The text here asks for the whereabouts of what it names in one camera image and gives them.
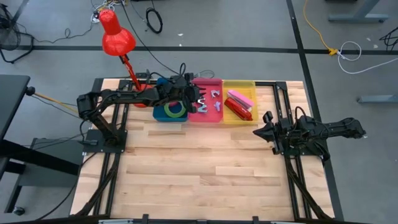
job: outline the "yellow cable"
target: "yellow cable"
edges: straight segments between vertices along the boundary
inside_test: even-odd
[[[311,24],[311,22],[308,21],[307,15],[306,15],[306,13],[305,13],[305,9],[307,8],[307,3],[308,3],[308,0],[305,0],[304,8],[303,8],[303,15],[304,15],[305,21],[307,22],[308,25],[310,25],[310,27],[311,27],[313,30],[315,30],[315,31],[319,34],[319,37],[321,38],[321,41],[322,41],[323,45],[329,50],[329,55],[334,55],[334,54],[336,54],[337,51],[338,51],[338,49],[333,49],[333,48],[327,46],[327,44],[326,44],[325,41],[323,40],[323,37],[322,37],[321,32],[319,32],[319,30],[317,30],[317,28],[315,28],[315,27]]]
[[[43,98],[43,99],[52,101],[52,102],[54,102],[54,103],[58,103],[59,105],[64,106],[64,107],[66,107],[67,109],[70,109],[71,111],[73,111],[73,112],[75,112],[75,113],[79,113],[77,110],[75,110],[75,109],[71,108],[70,106],[68,106],[68,105],[66,105],[66,104],[64,104],[64,103],[62,103],[62,102],[59,102],[58,100],[55,100],[55,99],[53,99],[53,98],[51,98],[51,97],[42,95],[42,94],[40,94],[40,93],[34,93],[34,94],[35,94],[36,96],[38,96],[38,97]]]

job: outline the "power cord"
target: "power cord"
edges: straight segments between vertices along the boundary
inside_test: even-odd
[[[344,46],[345,46],[346,44],[354,44],[354,45],[356,45],[356,46],[359,48],[359,55],[358,55],[356,58],[352,58],[352,59],[351,59],[351,58],[345,57],[345,56],[343,55],[343,48],[344,48]],[[388,61],[388,62],[384,62],[384,63],[381,63],[381,64],[379,64],[379,65],[374,65],[374,66],[372,66],[372,67],[366,68],[366,69],[361,70],[361,71],[358,71],[358,72],[348,72],[347,70],[345,70],[345,69],[343,68],[343,66],[341,65],[341,62],[340,62],[340,58],[342,58],[343,60],[348,60],[348,61],[350,61],[350,62],[354,62],[354,61],[358,60],[358,59],[361,57],[361,53],[362,53],[362,48],[361,48],[361,46],[359,46],[359,44],[357,44],[356,42],[353,42],[353,41],[344,42],[343,45],[342,45],[341,48],[340,48],[340,51],[337,52],[337,54],[338,54],[338,58],[337,58],[338,65],[340,66],[340,68],[342,69],[342,71],[344,71],[344,72],[347,73],[347,74],[355,75],[355,74],[359,74],[359,73],[366,72],[366,71],[368,71],[368,70],[370,70],[370,69],[373,69],[373,68],[380,67],[380,66],[382,66],[382,65],[387,65],[388,63],[391,63],[391,62],[394,62],[394,61],[398,60],[398,57],[397,57],[397,58],[394,58],[394,59],[392,59],[392,60],[390,60],[390,61]]]
[[[124,11],[124,13],[125,13],[125,15],[126,15],[126,17],[127,17],[127,21],[129,22],[132,31],[135,33],[135,35],[137,36],[137,38],[138,38],[138,40],[141,42],[141,44],[147,49],[147,51],[152,55],[152,57],[153,57],[157,62],[159,62],[161,65],[163,65],[163,67],[165,67],[165,68],[169,69],[171,72],[174,72],[174,73],[176,73],[177,75],[179,75],[178,72],[172,70],[171,68],[169,68],[168,66],[166,66],[165,64],[163,64],[162,62],[160,62],[160,61],[155,57],[155,55],[149,50],[149,48],[143,43],[143,41],[141,40],[141,38],[139,38],[139,36],[138,36],[138,34],[137,34],[135,28],[134,28],[134,27],[132,26],[132,24],[131,24],[129,15],[127,14],[127,11],[126,11],[126,8],[124,7],[124,4],[122,4],[122,7],[123,7],[123,11]]]
[[[132,3],[131,3],[131,6],[132,6],[132,8],[134,9],[134,11],[136,12],[136,14],[141,18],[141,20],[142,20],[143,22],[145,22],[145,24],[147,24],[147,27],[148,27],[152,32],[154,32],[155,34],[159,34],[159,33],[161,33],[162,30],[163,30],[163,19],[162,19],[162,17],[160,16],[159,12],[156,11],[154,1],[151,0],[151,2],[152,2],[152,7],[149,7],[149,8],[147,8],[147,10],[146,10],[146,19],[144,19],[144,18],[138,13],[137,9],[134,7],[134,5],[133,5]],[[155,28],[154,28],[154,27],[152,26],[152,24],[150,24],[150,22],[149,22],[149,13],[151,13],[151,12],[155,13],[157,19],[159,20],[159,24],[160,24],[159,30],[155,30]]]
[[[321,32],[320,32],[319,30],[317,30],[317,28],[315,28],[315,27],[311,24],[310,21],[308,21],[308,19],[307,19],[307,14],[305,13],[305,10],[306,10],[306,8],[307,8],[307,3],[308,3],[308,0],[305,0],[304,8],[303,8],[303,15],[304,15],[305,21],[307,22],[307,24],[308,24],[313,30],[315,30],[315,31],[318,33],[319,38],[321,39],[323,45],[329,50],[329,55],[332,56],[332,55],[337,54],[338,49],[333,49],[333,48],[327,46],[327,44],[326,44],[325,41],[323,40],[323,37],[322,37]]]
[[[391,47],[390,52],[392,52],[392,49],[398,44],[398,36],[397,37],[391,37],[391,35],[398,30],[398,27],[390,31],[388,34],[386,34],[384,37],[381,37],[379,40],[384,40],[384,44],[386,45],[386,51],[388,51],[388,47]]]
[[[96,24],[96,23],[100,22],[100,20],[98,18],[96,18],[96,16],[95,16],[97,13],[101,12],[104,9],[110,9],[110,10],[114,11],[114,6],[120,5],[121,2],[122,2],[122,0],[120,0],[120,1],[118,1],[118,0],[104,0],[104,2],[102,4],[100,4],[97,7],[94,7],[93,1],[91,0],[91,5],[94,8],[94,11],[91,14],[91,18],[90,18],[91,23]]]
[[[90,160],[92,157],[94,157],[96,154],[97,154],[97,153],[94,152],[89,158],[87,158],[87,159],[81,164],[80,168],[82,168],[82,167],[86,164],[86,162],[89,161],[89,160]],[[67,196],[66,196],[57,206],[55,206],[53,209],[51,209],[51,210],[50,210],[49,212],[47,212],[45,215],[43,215],[43,216],[37,218],[36,221],[42,220],[43,218],[45,218],[45,217],[49,216],[51,213],[53,213],[56,209],[58,209],[58,208],[68,199],[69,195],[73,192],[73,189],[77,186],[78,181],[79,181],[79,178],[77,177],[77,178],[76,178],[75,184],[74,184],[73,187],[70,189],[70,191],[69,191],[69,193],[67,194]]]
[[[38,148],[33,148],[32,149],[32,151],[37,151],[37,150],[39,150],[39,149],[44,149],[44,148],[46,148],[46,147],[50,147],[50,146],[55,146],[55,145],[57,145],[57,144],[62,144],[62,143],[65,143],[65,142],[67,142],[67,141],[70,141],[70,140],[72,140],[72,139],[75,139],[75,138],[77,138],[78,136],[80,136],[80,134],[77,134],[77,135],[75,135],[75,136],[72,136],[72,137],[69,137],[69,138],[66,138],[66,140],[63,140],[63,141],[60,141],[60,142],[55,142],[55,143],[53,143],[53,144],[49,144],[49,145],[46,145],[46,146],[42,146],[42,147],[38,147]],[[12,154],[8,154],[8,155],[4,155],[3,157],[12,157],[12,156],[16,156],[16,155],[22,155],[22,154],[28,154],[28,153],[30,153],[31,151],[24,151],[24,152],[18,152],[18,153],[12,153]]]
[[[25,144],[25,145],[22,145],[22,146],[31,147],[31,146],[36,146],[38,144],[49,144],[49,143],[53,143],[53,142],[56,142],[56,141],[59,141],[59,140],[62,140],[62,139],[77,138],[78,136],[80,136],[80,134],[77,134],[77,135],[72,136],[72,137],[57,138],[57,139],[54,139],[52,141],[47,141],[47,142],[41,141],[41,142],[35,142],[34,144]]]
[[[18,22],[17,22],[17,24],[25,29],[25,32],[20,32],[21,34],[30,35],[30,36],[32,36],[33,39],[34,39],[35,41],[37,41],[37,42],[48,42],[48,43],[51,43],[51,44],[54,44],[54,43],[56,43],[56,42],[59,41],[59,40],[72,39],[72,38],[75,38],[75,37],[83,37],[84,35],[86,35],[87,33],[89,33],[89,32],[92,30],[92,28],[93,28],[93,24],[90,24],[90,28],[89,28],[88,30],[84,31],[84,33],[82,33],[82,34],[77,34],[77,35],[72,35],[72,36],[70,35],[70,34],[72,33],[71,30],[70,30],[70,28],[66,28],[65,31],[63,32],[63,34],[65,35],[65,37],[61,37],[61,38],[58,38],[58,39],[55,39],[55,40],[39,40],[39,39],[37,39],[36,37],[34,37],[32,34],[29,34],[29,33],[27,32],[27,29],[26,29],[26,27],[25,27],[24,25],[22,25],[22,24],[20,24],[20,23],[18,23]]]
[[[361,57],[361,53],[362,53],[362,48],[361,48],[361,46],[359,46],[359,44],[357,44],[356,42],[353,42],[353,41],[344,42],[343,45],[341,46],[340,50],[338,50],[338,49],[333,49],[333,48],[327,46],[327,44],[326,44],[325,41],[323,40],[323,37],[322,37],[321,32],[320,32],[319,30],[317,30],[317,28],[315,28],[315,27],[311,24],[311,22],[308,21],[308,19],[307,19],[307,15],[306,15],[307,3],[308,3],[308,0],[305,0],[304,7],[303,7],[303,15],[304,15],[305,21],[307,22],[307,24],[308,24],[313,30],[315,30],[315,31],[318,33],[318,35],[319,35],[319,37],[320,37],[320,39],[321,39],[323,45],[329,50],[329,55],[331,55],[331,56],[332,56],[332,55],[335,55],[335,54],[338,55],[338,57],[337,57],[338,65],[340,66],[340,68],[342,69],[343,72],[345,72],[345,73],[347,73],[347,74],[351,74],[351,75],[359,74],[359,73],[366,72],[366,71],[368,71],[368,70],[370,70],[370,69],[374,69],[374,68],[380,67],[380,66],[382,66],[382,65],[387,65],[388,63],[391,63],[391,62],[394,62],[394,61],[398,60],[398,58],[395,58],[395,59],[392,59],[392,60],[390,60],[390,61],[388,61],[388,62],[384,62],[384,63],[381,63],[381,64],[379,64],[379,65],[374,65],[374,66],[372,66],[372,67],[369,67],[369,68],[367,68],[367,69],[364,69],[364,70],[361,70],[361,71],[358,71],[358,72],[348,72],[348,71],[345,70],[345,69],[343,68],[343,66],[341,65],[340,59],[342,58],[343,60],[347,60],[347,61],[350,61],[350,62],[354,62],[354,61],[358,60],[358,59]],[[394,31],[396,31],[396,30],[398,30],[398,27],[397,27],[395,30],[393,30],[393,31],[391,31],[390,33],[388,33],[386,36],[380,38],[380,40],[384,40],[384,43],[387,45],[387,48],[388,48],[388,46],[392,46],[392,47],[394,48],[395,44],[398,42],[398,37],[391,37],[391,34],[392,34]],[[389,44],[389,39],[397,39],[397,40],[396,40],[393,44]],[[359,48],[359,55],[358,55],[356,58],[351,59],[351,58],[345,57],[345,56],[343,55],[343,48],[344,48],[344,46],[345,46],[346,44],[348,44],[348,43],[354,44],[354,45],[356,45],[356,46]]]
[[[75,117],[75,118],[77,118],[77,119],[81,119],[81,118],[79,118],[78,116],[75,116],[74,114],[71,114],[71,113],[69,113],[69,112],[67,112],[67,111],[64,111],[63,109],[58,108],[58,107],[54,106],[54,105],[51,104],[51,103],[47,103],[46,101],[44,101],[44,100],[42,100],[42,99],[40,99],[40,98],[38,98],[38,97],[36,97],[36,96],[31,96],[31,97],[35,98],[36,100],[41,101],[42,103],[45,103],[46,105],[52,106],[52,107],[54,107],[54,108],[57,109],[57,110],[60,110],[60,111],[62,111],[62,112],[64,112],[64,113],[66,113],[66,114],[69,114],[69,115],[72,116],[72,117]]]
[[[40,94],[40,93],[33,93],[33,94],[36,95],[36,96],[38,96],[38,97],[40,97],[40,98],[43,98],[43,99],[45,99],[45,100],[49,100],[49,101],[51,101],[51,102],[58,103],[59,105],[65,107],[66,109],[71,110],[71,111],[73,111],[73,112],[75,112],[75,113],[78,113],[77,110],[75,110],[75,109],[73,109],[73,108],[67,106],[67,104],[69,105],[69,103],[67,103],[67,104],[66,104],[66,103],[62,103],[61,101],[58,101],[58,100],[56,100],[56,99],[53,99],[53,98],[51,98],[51,97],[49,97],[49,96],[46,96],[46,95],[43,95],[43,94]]]

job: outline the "roll of tape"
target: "roll of tape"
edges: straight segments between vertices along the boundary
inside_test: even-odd
[[[171,118],[180,118],[182,115],[185,114],[186,109],[185,109],[184,105],[182,104],[181,101],[179,101],[178,103],[180,103],[180,105],[181,105],[181,111],[178,112],[178,113],[173,113],[173,112],[170,111],[170,108],[169,108],[170,103],[166,103],[164,105],[164,111],[167,114],[167,116],[169,116]]]

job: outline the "wooden tabletop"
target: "wooden tabletop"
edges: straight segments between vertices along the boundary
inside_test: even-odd
[[[116,89],[118,84],[119,79],[105,79],[103,89]],[[291,107],[301,106],[310,114],[303,83],[287,86]],[[249,126],[160,123],[152,108],[131,105],[111,217],[141,218],[146,213],[158,219],[293,220],[284,158],[273,155],[272,143],[252,133],[264,126],[261,117],[266,111],[277,114],[274,94],[267,86],[257,86],[256,94],[259,123]],[[281,103],[285,113],[282,96]],[[103,115],[110,121],[112,113],[111,106]],[[95,155],[82,167],[71,214],[96,190],[103,156]],[[334,217],[321,160],[302,156],[302,164],[308,191]]]

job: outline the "wire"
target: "wire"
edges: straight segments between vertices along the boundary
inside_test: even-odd
[[[127,14],[126,8],[124,7],[123,4],[122,4],[122,7],[123,7],[123,11],[124,11],[124,13],[125,13],[125,15],[126,15],[126,17],[127,17],[127,21],[129,22],[132,31],[135,33],[135,35],[137,36],[138,40],[143,44],[143,46],[147,49],[147,51],[152,55],[152,57],[153,57],[157,62],[159,62],[161,65],[163,65],[165,68],[167,68],[167,69],[169,69],[171,72],[174,72],[174,73],[176,73],[177,75],[179,75],[178,72],[172,70],[171,68],[169,68],[168,66],[166,66],[165,64],[163,64],[162,62],[160,62],[160,60],[158,60],[158,59],[155,57],[155,55],[149,50],[149,48],[143,43],[143,41],[141,40],[141,38],[138,36],[138,34],[137,34],[135,28],[132,26],[131,21],[130,21],[130,18],[129,18],[129,15]]]
[[[94,12],[91,14],[91,18],[90,18],[91,23],[96,24],[96,23],[100,22],[97,18],[95,18],[95,14],[97,12],[101,12],[104,9],[110,9],[110,10],[114,11],[114,6],[117,6],[120,4],[121,4],[121,2],[118,0],[104,0],[102,4],[100,4],[97,7],[94,7],[93,2],[91,2],[91,5],[94,8]]]
[[[204,75],[202,75],[202,73],[204,74],[210,74],[210,77],[206,77]],[[214,78],[214,76],[216,76],[216,74],[212,71],[212,70],[203,70],[201,72],[198,72],[196,74],[194,74],[194,77],[198,78],[198,77],[203,77],[203,78]]]
[[[83,131],[81,130],[81,128],[82,128],[82,126],[83,126],[83,124],[84,124],[85,121],[86,121],[86,120],[83,120],[83,121],[80,123],[80,125],[79,125],[79,131],[80,131],[81,141],[82,141],[82,142],[85,141],[85,135],[83,134]]]
[[[381,37],[379,39],[379,40],[384,40],[384,44],[386,45],[386,51],[388,51],[388,47],[391,47],[390,52],[392,52],[392,50],[394,49],[396,44],[398,44],[398,36],[397,37],[391,37],[392,33],[394,33],[397,30],[398,30],[398,27],[393,29],[387,35],[385,35],[384,37]],[[395,41],[392,44],[390,44],[390,40],[391,39],[395,39]]]
[[[54,139],[54,140],[52,140],[52,141],[47,141],[47,142],[45,142],[45,141],[42,141],[42,142],[35,142],[34,144],[25,144],[25,145],[21,145],[21,146],[25,146],[25,147],[31,147],[31,146],[36,146],[36,145],[38,145],[38,144],[48,144],[48,143],[53,143],[53,142],[56,142],[56,141],[59,141],[59,140],[61,140],[61,139],[67,139],[67,138],[70,138],[70,137],[62,137],[62,138],[57,138],[57,139]]]
[[[53,143],[53,144],[49,144],[49,145],[46,145],[46,146],[42,146],[42,147],[38,147],[38,148],[32,149],[31,151],[23,151],[23,152],[18,152],[18,153],[12,153],[12,154],[8,154],[8,155],[4,155],[3,157],[11,157],[11,156],[16,156],[16,155],[31,153],[32,151],[37,151],[37,150],[39,150],[39,149],[44,149],[44,148],[46,148],[46,147],[55,146],[55,145],[57,145],[57,144],[65,143],[65,142],[70,141],[70,140],[72,140],[72,139],[74,139],[74,138],[77,138],[78,136],[80,136],[80,134],[77,134],[77,135],[72,136],[72,137],[68,137],[68,138],[66,138],[66,140],[64,140],[64,141],[55,142],[55,143]]]
[[[66,102],[61,102],[61,103],[65,104],[65,105],[76,106],[77,107],[77,105],[74,105],[73,103],[66,103]]]
[[[359,48],[359,55],[358,55],[356,58],[352,58],[352,59],[351,59],[351,58],[345,57],[345,56],[343,55],[343,48],[344,48],[344,46],[345,46],[346,44],[348,44],[348,43],[354,44],[354,45],[356,45],[356,46]],[[366,71],[368,71],[368,70],[370,70],[370,69],[374,69],[374,68],[380,67],[380,66],[382,66],[382,65],[387,65],[388,63],[391,63],[391,62],[394,62],[394,61],[398,60],[398,58],[394,58],[394,59],[392,59],[392,60],[390,60],[390,61],[388,61],[388,62],[384,62],[384,63],[381,63],[381,64],[379,64],[379,65],[375,65],[375,66],[369,67],[369,68],[367,68],[367,69],[364,69],[364,70],[361,70],[361,71],[358,71],[358,72],[348,72],[348,71],[345,70],[345,69],[343,68],[343,66],[341,65],[340,58],[342,58],[342,59],[344,59],[344,60],[348,60],[348,61],[350,61],[350,62],[354,62],[354,61],[358,60],[358,59],[361,57],[361,54],[362,54],[362,48],[361,48],[361,46],[359,46],[359,44],[357,44],[356,42],[347,41],[347,42],[343,43],[343,45],[342,45],[341,48],[340,48],[340,51],[339,51],[337,54],[338,54],[338,58],[337,58],[338,65],[340,66],[340,68],[342,69],[342,71],[344,71],[344,72],[347,73],[347,74],[351,74],[351,75],[363,73],[363,72],[366,72]]]
[[[138,13],[137,9],[134,7],[134,5],[131,3],[132,8],[135,10],[135,12],[137,13],[137,15],[142,19],[142,21],[145,22],[145,24],[147,23],[146,20]]]
[[[51,97],[49,97],[49,96],[45,96],[45,95],[40,94],[40,93],[34,93],[34,94],[35,94],[36,96],[38,96],[38,97],[43,98],[43,99],[52,101],[52,102],[54,102],[54,103],[58,103],[59,105],[65,107],[66,109],[69,109],[69,110],[71,110],[71,111],[73,111],[73,112],[75,112],[75,113],[79,113],[77,110],[71,108],[70,106],[67,106],[65,103],[62,103],[61,101],[55,100],[55,99],[53,99],[53,98],[51,98]]]
[[[92,157],[94,157],[96,154],[97,154],[97,153],[94,152],[89,158],[87,158],[87,159],[81,164],[80,168],[82,168],[82,167],[86,164],[86,162],[89,161],[89,160],[90,160]],[[74,184],[73,187],[70,189],[70,191],[69,191],[69,193],[67,194],[67,196],[66,196],[57,206],[55,206],[53,209],[51,209],[51,211],[49,211],[49,212],[47,212],[45,215],[39,217],[38,219],[36,219],[36,221],[41,220],[41,219],[43,219],[43,218],[49,216],[49,215],[50,215],[51,213],[53,213],[56,209],[58,209],[58,208],[68,199],[69,195],[73,192],[73,189],[77,186],[78,181],[79,181],[79,178],[77,177],[77,178],[76,178],[75,184]]]
[[[323,45],[329,50],[329,55],[338,54],[338,57],[337,57],[338,65],[340,66],[340,68],[342,69],[343,72],[345,72],[345,73],[347,73],[347,74],[355,75],[355,74],[359,74],[359,73],[366,72],[366,71],[368,71],[368,70],[370,70],[370,69],[374,69],[374,68],[380,67],[380,66],[382,66],[382,65],[387,65],[388,63],[391,63],[391,62],[394,62],[394,61],[398,60],[398,58],[395,58],[395,59],[392,59],[392,60],[390,60],[390,61],[388,61],[388,62],[384,62],[384,63],[381,63],[381,64],[379,64],[379,65],[375,65],[375,66],[369,67],[369,68],[367,68],[367,69],[364,69],[364,70],[361,70],[361,71],[358,71],[358,72],[349,72],[349,71],[345,70],[345,69],[343,68],[343,66],[341,65],[340,59],[342,58],[342,59],[348,60],[348,61],[350,61],[350,62],[354,62],[354,61],[358,60],[358,59],[361,57],[361,54],[362,54],[362,48],[361,48],[361,46],[359,46],[359,44],[357,44],[356,42],[353,42],[353,41],[344,42],[343,45],[341,45],[341,47],[340,47],[340,51],[339,51],[338,49],[333,49],[333,48],[327,46],[327,44],[326,44],[325,41],[323,40],[323,37],[322,37],[321,32],[320,32],[319,30],[317,30],[317,28],[315,28],[315,27],[311,24],[311,22],[308,21],[308,19],[307,19],[307,15],[306,15],[306,13],[305,13],[305,10],[306,10],[306,8],[307,8],[307,3],[308,3],[308,0],[305,0],[304,8],[303,8],[303,15],[304,15],[305,21],[307,22],[307,24],[308,24],[313,30],[315,30],[315,31],[319,34],[319,37],[320,37],[320,39],[321,39]],[[388,33],[387,35],[385,35],[384,37],[380,38],[380,40],[384,40],[384,43],[385,43],[385,45],[387,46],[387,49],[388,49],[388,46],[392,46],[392,48],[394,48],[395,44],[398,43],[398,37],[391,37],[391,34],[392,34],[393,32],[395,32],[396,30],[398,30],[398,27],[397,27],[396,29],[392,30],[392,31],[391,31],[390,33]],[[390,40],[390,39],[397,39],[397,40],[396,40],[393,44],[389,44],[389,40]],[[352,58],[352,59],[351,59],[351,58],[345,57],[345,56],[343,55],[343,48],[344,48],[344,46],[345,46],[346,44],[348,44],[348,43],[354,44],[354,45],[356,45],[356,46],[359,48],[359,55],[358,55],[356,58]]]
[[[52,107],[54,107],[54,108],[56,108],[56,109],[58,109],[58,110],[60,110],[60,111],[62,111],[62,112],[64,112],[64,113],[66,113],[66,114],[69,114],[69,115],[72,116],[72,117],[81,119],[81,118],[79,118],[78,116],[75,116],[74,114],[71,114],[71,113],[69,113],[69,112],[67,112],[67,111],[64,111],[64,110],[61,109],[61,108],[57,108],[57,107],[54,106],[53,104],[47,103],[46,101],[44,101],[44,100],[42,100],[42,99],[40,99],[40,98],[38,98],[38,97],[36,97],[36,96],[31,96],[31,97],[35,98],[36,100],[40,100],[42,103],[45,103],[46,105],[50,105],[50,106],[52,106]]]
[[[315,27],[311,24],[310,21],[308,21],[308,19],[307,19],[307,14],[305,13],[305,10],[306,10],[306,8],[307,8],[307,3],[308,3],[308,0],[305,0],[304,8],[303,8],[303,15],[304,15],[305,21],[307,22],[307,24],[308,24],[313,30],[315,30],[315,31],[318,33],[319,38],[321,39],[323,45],[329,50],[329,55],[337,54],[338,49],[333,49],[333,48],[327,46],[327,44],[326,44],[325,41],[323,40],[323,37],[322,37],[321,32],[320,32],[319,30],[317,30],[317,28],[315,28]]]
[[[152,7],[149,7],[149,8],[147,8],[147,10],[146,10],[146,19],[143,18],[143,17],[138,13],[138,11],[137,11],[137,9],[134,7],[133,3],[131,3],[131,6],[132,6],[132,8],[134,9],[134,11],[136,12],[136,14],[141,18],[141,20],[147,25],[147,27],[148,27],[152,32],[154,32],[155,34],[159,34],[159,33],[162,32],[162,30],[163,30],[163,19],[162,19],[162,17],[160,16],[159,12],[156,11],[156,9],[155,9],[155,4],[154,4],[153,1],[152,1]],[[149,22],[149,13],[150,13],[150,12],[154,12],[155,15],[156,15],[156,17],[157,17],[157,19],[159,20],[159,24],[160,24],[159,30],[155,30],[154,27],[152,26],[152,24],[150,24],[150,22]]]
[[[18,22],[17,22],[17,24],[20,25],[21,27],[23,27],[23,28],[25,29],[25,32],[24,32],[24,33],[23,33],[23,32],[20,32],[21,34],[30,35],[30,36],[32,36],[33,39],[36,40],[37,42],[48,42],[48,43],[51,43],[51,44],[54,44],[54,43],[56,43],[56,42],[59,41],[59,40],[72,39],[72,38],[75,38],[75,37],[83,37],[84,35],[86,35],[87,33],[89,33],[89,32],[92,30],[92,28],[93,28],[93,24],[91,24],[91,25],[90,25],[90,28],[89,28],[88,30],[86,30],[84,33],[82,33],[82,34],[77,34],[77,35],[73,35],[73,36],[70,35],[70,34],[72,33],[71,30],[70,30],[70,28],[66,28],[65,31],[63,32],[63,34],[65,35],[65,37],[61,37],[61,38],[58,38],[58,39],[55,39],[55,40],[39,40],[39,39],[37,39],[36,37],[34,37],[32,34],[29,34],[29,33],[27,32],[27,29],[26,29],[26,27],[25,27],[24,25],[22,25],[22,24],[20,24],[20,23],[18,23]]]

